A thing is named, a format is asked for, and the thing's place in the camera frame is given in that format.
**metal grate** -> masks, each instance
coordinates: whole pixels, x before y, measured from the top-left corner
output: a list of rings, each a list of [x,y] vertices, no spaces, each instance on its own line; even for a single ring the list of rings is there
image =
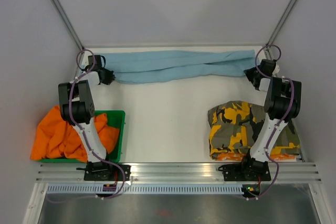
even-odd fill
[[[241,195],[242,185],[126,185],[122,189],[125,194],[237,194]],[[110,194],[111,191],[104,190],[103,184],[49,184],[50,194]]]

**light blue fabric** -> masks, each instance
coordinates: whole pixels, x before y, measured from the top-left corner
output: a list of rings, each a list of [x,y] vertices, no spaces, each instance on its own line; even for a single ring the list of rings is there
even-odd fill
[[[244,76],[254,67],[254,50],[233,52],[150,51],[102,54],[105,68],[122,83],[166,82],[216,74]]]

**purple cable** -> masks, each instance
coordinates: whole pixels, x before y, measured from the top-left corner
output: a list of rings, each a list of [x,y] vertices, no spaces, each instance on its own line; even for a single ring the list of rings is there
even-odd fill
[[[280,57],[281,57],[281,49],[280,49],[277,45],[266,45],[266,46],[262,47],[262,48],[257,52],[256,58],[255,58],[255,64],[256,64],[256,69],[257,69],[257,71],[258,71],[262,76],[264,76],[265,78],[270,79],[271,77],[265,75],[264,73],[262,73],[262,72],[260,71],[260,69],[258,68],[258,66],[257,66],[257,65],[258,65],[258,64],[257,64],[258,55],[260,54],[260,52],[261,52],[262,50],[264,50],[265,48],[268,48],[268,47],[275,47],[275,48],[277,48],[277,49],[279,50],[279,57],[278,57],[277,60],[280,59]],[[290,83],[290,88],[291,88],[291,95],[290,95],[290,101],[289,101],[288,109],[287,109],[287,111],[285,112],[285,114],[283,115],[283,117],[282,117],[282,118],[279,120],[279,122],[276,124],[276,127],[278,127],[278,126],[280,125],[280,123],[281,123],[283,120],[285,120],[285,118],[288,116],[290,110],[292,109],[293,102],[294,102],[294,83],[293,83],[293,81],[292,81],[291,79],[289,79],[289,78],[283,78],[283,79],[289,81],[289,83]],[[277,128],[276,128],[276,127],[273,129],[273,131],[272,131],[272,133],[271,133],[271,136],[269,137],[269,139],[268,139],[268,141],[267,141],[267,143],[266,143],[266,147],[265,147],[265,149],[268,149],[269,144],[270,144],[270,142],[271,142],[273,136],[275,135],[275,132],[277,131]],[[278,177],[278,175],[279,175],[279,169],[280,169],[279,163],[276,162],[273,158],[271,158],[270,155],[268,155],[268,153],[267,153],[266,150],[265,150],[265,154],[266,154],[267,158],[268,158],[272,163],[275,163],[275,164],[276,164],[276,166],[277,166],[277,170],[276,170],[276,172],[275,172],[275,175],[274,175],[274,178],[273,178],[271,184],[267,187],[267,189],[266,189],[265,191],[263,191],[258,197],[249,198],[249,200],[255,200],[256,198],[259,199],[260,197],[264,196],[264,195],[271,189],[271,187],[274,185],[274,183],[275,183],[275,181],[277,180],[277,177]]]
[[[88,69],[88,71],[86,72],[83,72],[79,77],[75,78],[75,80],[73,81],[72,85],[71,85],[71,88],[70,88],[70,94],[69,94],[69,115],[70,115],[70,119],[72,120],[72,122],[80,129],[80,130],[83,130],[82,126],[80,126],[80,124],[78,124],[74,117],[72,116],[72,96],[73,96],[73,92],[74,92],[74,89],[75,89],[75,84],[76,82],[78,82],[81,78],[83,78],[85,75],[87,75],[94,67],[95,67],[95,64],[96,64],[96,58],[95,58],[95,55],[94,53],[89,50],[89,49],[83,49],[83,50],[80,50],[76,56],[76,62],[78,62],[78,56],[80,56],[83,52],[85,51],[88,51],[92,54],[93,56],[93,64],[92,66]],[[113,163],[113,162],[110,162],[110,161],[107,161],[107,160],[104,160],[103,158],[99,157],[94,151],[93,149],[91,148],[90,144],[89,144],[89,141],[87,139],[87,136],[85,134],[85,131],[83,131],[83,137],[84,137],[84,141],[89,149],[89,151],[91,151],[91,153],[93,154],[94,157],[96,157],[97,159],[99,159],[100,161],[102,161],[103,163],[106,163],[106,164],[109,164],[109,165],[113,165],[115,166],[116,168],[118,168],[120,171],[121,171],[121,174],[122,174],[122,184],[121,184],[121,187],[119,188],[119,190],[111,195],[111,196],[108,196],[108,197],[102,197],[103,199],[106,198],[106,199],[111,199],[111,198],[114,198],[116,196],[118,196],[118,194],[121,192],[122,188],[124,187],[125,185],[125,181],[126,181],[126,175],[125,175],[125,172],[124,170],[116,163]],[[82,196],[82,197],[78,197],[78,198],[74,198],[74,199],[84,199],[84,198],[92,198],[92,197],[95,197],[95,196]],[[51,203],[54,203],[54,204],[57,204],[57,203],[65,203],[65,202],[68,202],[70,200],[63,200],[63,201],[53,201],[53,200],[50,200],[47,198],[47,200]]]

